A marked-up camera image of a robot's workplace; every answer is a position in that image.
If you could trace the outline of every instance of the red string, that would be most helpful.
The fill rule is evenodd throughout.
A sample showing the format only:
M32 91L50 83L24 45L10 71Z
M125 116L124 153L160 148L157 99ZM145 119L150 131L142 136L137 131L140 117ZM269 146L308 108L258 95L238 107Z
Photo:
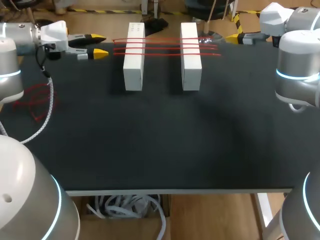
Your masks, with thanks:
M48 89L48 85L45 83L41 83L41 84L35 84L29 88L27 88L24 91L24 95L26 96L27 94L30 94L31 97L29 98L28 101L15 101L13 104L13 109L15 110L15 108L17 106L28 106L29 112L32 116L32 118L36 121L39 122L41 119L43 119L44 117L46 117L46 115L48 114L48 110L42 112L39 116L36 116L34 111L33 111L33 107L34 106L38 106L38 105L43 105L46 104L49 101L49 94L50 94L50 90ZM54 91L54 97L55 97L55 101L53 103L53 108L55 108L56 104L57 104L57 92Z
M115 47L114 51L117 50L126 50L126 49L154 49L154 50L180 50L180 49L208 49L208 50L218 50L214 47L155 47L155 46L147 46L147 47Z
M181 55L201 55L201 56L218 56L218 53L125 53L125 52L114 52L113 55L145 55L145 56L181 56Z
M141 42L141 41L115 41L114 44L157 44L157 45L199 45L204 47L217 47L215 44L205 43L180 43L180 42Z
M212 39L213 36L200 36L200 37L127 37L127 38L116 38L112 39L112 41L119 41L119 40L127 40L127 39L146 39L146 40L153 40L153 39L161 39L161 40L192 40L192 39Z

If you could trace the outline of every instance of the red cable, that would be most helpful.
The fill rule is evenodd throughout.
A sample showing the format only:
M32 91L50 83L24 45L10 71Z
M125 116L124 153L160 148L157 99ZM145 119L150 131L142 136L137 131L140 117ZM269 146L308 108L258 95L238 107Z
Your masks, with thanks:
M218 50L214 47L155 47L155 46L147 46L147 47L115 47L114 51L117 50L126 50L126 49L154 49L154 50L180 50L180 49L208 49L208 50Z
M158 45L199 45L205 47L217 47L215 44L205 43L180 43L180 42L141 42L141 41L115 41L114 44L158 44Z
M153 39L165 39L165 40L192 40L192 39L213 39L213 36L200 36L200 37L187 37L187 38L179 38L179 37L127 37L127 38L116 38L112 39L112 41L118 41L118 40L127 40L127 39L147 39L147 40L153 40Z
M125 53L125 52L114 52L113 55L145 55L145 56L181 56L181 55L201 55L201 56L218 56L218 53Z

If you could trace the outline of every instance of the white foam block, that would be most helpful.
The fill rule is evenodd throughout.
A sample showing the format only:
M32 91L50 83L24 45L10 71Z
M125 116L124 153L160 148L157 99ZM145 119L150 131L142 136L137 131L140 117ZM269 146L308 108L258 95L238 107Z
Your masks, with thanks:
M145 24L143 22L130 22L128 29L128 39L125 50L123 63L123 75L125 90L141 91L144 77L144 62L145 56L140 55L145 53L145 39L129 39L129 38L144 38Z
M200 55L182 55L199 54L197 25L195 22L181 23L180 40L181 43L181 75L182 88L184 91L198 91L200 89L202 64Z

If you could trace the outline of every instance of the glowing blue ring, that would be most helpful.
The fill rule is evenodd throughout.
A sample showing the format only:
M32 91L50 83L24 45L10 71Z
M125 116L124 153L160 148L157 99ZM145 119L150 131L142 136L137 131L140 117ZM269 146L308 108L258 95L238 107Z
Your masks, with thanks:
M13 73L8 73L8 74L2 74L0 75L0 78L8 78L8 77L12 77L12 76L16 76L19 75L21 73L21 70L13 72Z
M319 17L320 17L320 11L318 12L318 14L315 16L315 19L313 20L313 23L312 23L311 28L310 28L311 31L314 30L315 25L316 25Z
M306 183L307 183L307 179L309 176L310 172L307 174L307 176L305 177L304 183L303 183L303 191L302 191L302 195L303 195L303 201L304 201L304 205L306 208L307 213L309 214L309 217L311 219L311 221L313 222L313 224L316 226L316 228L320 231L320 225L317 222L317 220L315 219L314 215L312 214L309 204L307 202L307 195L306 195Z
M61 197L60 186L59 186L57 180L56 180L53 176L51 176L51 177L53 178L53 180L54 180L54 182L55 182L55 184L56 184L56 186L57 186L57 188L58 188L59 203L58 203L58 209L57 209L57 211L56 211L56 214L55 214L55 217L54 217L54 219L53 219L53 222L52 222L49 230L46 232L46 234L44 235L44 237L43 237L41 240L46 240L46 239L49 237L49 235L51 234L52 230L54 229L54 227L55 227L55 225L56 225L56 223L57 223L57 221L58 221L59 214L60 214L60 211L61 211L61 201L62 201L61 198L62 198L62 197Z
M316 74L313 74L311 76L288 76L288 75L285 75L281 72L279 72L279 70L277 69L276 70L276 73L280 76L280 77L283 77L285 79L291 79L291 80L304 80L304 82L306 83L311 83L313 81L317 81L319 79L319 75L320 73L316 73Z

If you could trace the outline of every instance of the black table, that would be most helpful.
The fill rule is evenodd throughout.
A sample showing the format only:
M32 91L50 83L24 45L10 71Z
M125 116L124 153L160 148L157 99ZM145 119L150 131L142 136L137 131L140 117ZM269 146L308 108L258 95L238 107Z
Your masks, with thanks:
M100 47L104 60L48 62L58 104L27 144L65 190L289 189L319 161L320 111L296 114L276 98L271 44L219 45L193 92L182 91L180 57L146 57L143 91L126 92L124 58ZM21 69L26 88L46 81L33 57ZM11 105L0 119L18 140L41 126Z

